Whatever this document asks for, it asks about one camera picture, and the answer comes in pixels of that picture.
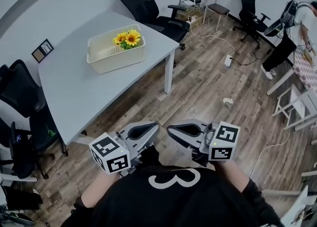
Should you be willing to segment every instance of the black office chair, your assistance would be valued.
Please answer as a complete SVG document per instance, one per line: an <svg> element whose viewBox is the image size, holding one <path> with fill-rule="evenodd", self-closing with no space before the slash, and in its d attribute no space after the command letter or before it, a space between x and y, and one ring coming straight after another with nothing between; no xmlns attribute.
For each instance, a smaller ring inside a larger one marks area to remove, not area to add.
<svg viewBox="0 0 317 227"><path fill-rule="evenodd" d="M54 154L39 155L34 149L30 131L18 130L13 122L11 128L0 118L1 144L10 149L11 160L0 160L0 171L3 172L2 166L13 164L12 170L20 179L27 178L35 169L35 165L41 172L44 179L49 176L43 172L39 163L41 157L49 156L54 159Z"/></svg>
<svg viewBox="0 0 317 227"><path fill-rule="evenodd" d="M16 60L10 68L6 65L0 67L0 99L25 118L30 117L32 143L38 152L59 140L63 155L68 156L43 90L35 83L22 60Z"/></svg>
<svg viewBox="0 0 317 227"><path fill-rule="evenodd" d="M247 34L240 41L244 42L246 37L250 35L258 44L257 49L260 48L260 43L258 42L259 36L257 31L263 33L267 29L267 25L264 20L267 18L271 20L268 16L261 13L263 18L259 20L256 16L256 0L241 0L242 10L239 13L239 17L242 21L243 27L233 27L233 30L240 29Z"/></svg>
<svg viewBox="0 0 317 227"><path fill-rule="evenodd" d="M135 20L147 25L154 30L170 37L176 42L182 41L187 34L190 25L183 20L176 19L178 10L185 11L186 8L178 5L169 5L172 8L172 16L170 18L159 15L159 8L155 0L121 0L122 3L129 9ZM181 49L185 49L185 44L179 44Z"/></svg>

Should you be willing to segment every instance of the white sneaker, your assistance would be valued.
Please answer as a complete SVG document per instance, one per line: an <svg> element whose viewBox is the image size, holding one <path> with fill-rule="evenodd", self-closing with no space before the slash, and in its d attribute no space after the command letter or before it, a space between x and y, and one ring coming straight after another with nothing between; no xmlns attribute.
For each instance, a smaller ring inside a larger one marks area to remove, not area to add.
<svg viewBox="0 0 317 227"><path fill-rule="evenodd" d="M271 69L270 73L272 74L272 76L276 76L276 71L274 69Z"/></svg>
<svg viewBox="0 0 317 227"><path fill-rule="evenodd" d="M270 79L270 80L273 79L272 74L271 74L269 71L266 71L265 68L263 68L263 65L262 65L262 64L261 64L260 68L261 68L261 70L264 72L264 74L266 75L266 77L267 77L268 79Z"/></svg>

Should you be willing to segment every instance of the artificial flower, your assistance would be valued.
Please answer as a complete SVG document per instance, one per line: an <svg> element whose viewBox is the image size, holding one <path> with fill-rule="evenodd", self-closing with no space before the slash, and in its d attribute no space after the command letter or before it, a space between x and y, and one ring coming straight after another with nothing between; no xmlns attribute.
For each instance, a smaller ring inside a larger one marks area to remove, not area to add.
<svg viewBox="0 0 317 227"><path fill-rule="evenodd" d="M126 33L126 32L117 34L117 37L113 39L113 42L114 42L115 44L119 44L119 43L121 43L122 41L124 41L126 37L127 37L127 33Z"/></svg>
<svg viewBox="0 0 317 227"><path fill-rule="evenodd" d="M141 35L137 31L130 30L126 39L125 39L125 42L128 45L134 46L140 41L140 37L141 37Z"/></svg>

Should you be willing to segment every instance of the plastic basket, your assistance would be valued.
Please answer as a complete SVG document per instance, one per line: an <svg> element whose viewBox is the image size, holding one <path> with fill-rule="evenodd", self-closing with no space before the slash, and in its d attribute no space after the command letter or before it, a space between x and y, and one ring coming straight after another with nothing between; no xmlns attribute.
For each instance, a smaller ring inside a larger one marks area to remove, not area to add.
<svg viewBox="0 0 317 227"><path fill-rule="evenodd" d="M135 29L142 35L139 25L134 24L90 38L87 63L91 64L99 74L102 74L144 61L145 39L143 36L139 41L140 46L128 50L115 46L112 41L117 34L128 32L130 29Z"/></svg>

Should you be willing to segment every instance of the wooden stool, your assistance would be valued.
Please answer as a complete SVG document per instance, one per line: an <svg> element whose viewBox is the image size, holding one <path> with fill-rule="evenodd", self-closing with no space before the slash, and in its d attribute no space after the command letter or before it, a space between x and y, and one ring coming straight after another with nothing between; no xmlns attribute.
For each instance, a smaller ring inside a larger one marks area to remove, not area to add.
<svg viewBox="0 0 317 227"><path fill-rule="evenodd" d="M220 20L221 20L221 16L223 15L226 15L226 19L224 20L224 23L223 23L223 27L227 21L227 18L228 18L228 14L229 14L229 9L227 9L226 7L223 7L222 5L220 4L217 4L217 0L215 0L214 3L212 4L209 4L209 5L206 5L205 6L205 13L204 13L204 18L203 18L203 24L205 23L205 18L206 18L206 14L207 14L207 10L209 11L213 11L213 12L216 12L219 14L219 19L218 19L218 23L217 23L217 27L216 27L216 32L218 30L218 27L219 27L219 23L220 23Z"/></svg>

